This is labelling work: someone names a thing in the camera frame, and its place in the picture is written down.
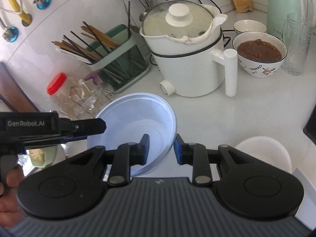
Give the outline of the person left hand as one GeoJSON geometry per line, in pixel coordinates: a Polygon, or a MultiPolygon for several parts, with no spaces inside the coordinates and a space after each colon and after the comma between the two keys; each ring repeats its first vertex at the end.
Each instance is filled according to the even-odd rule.
{"type": "Polygon", "coordinates": [[[23,181],[24,174],[20,165],[7,174],[8,191],[3,194],[5,188],[1,183],[1,226],[9,229],[19,223],[24,217],[24,213],[17,201],[16,193],[19,184],[23,181]]]}

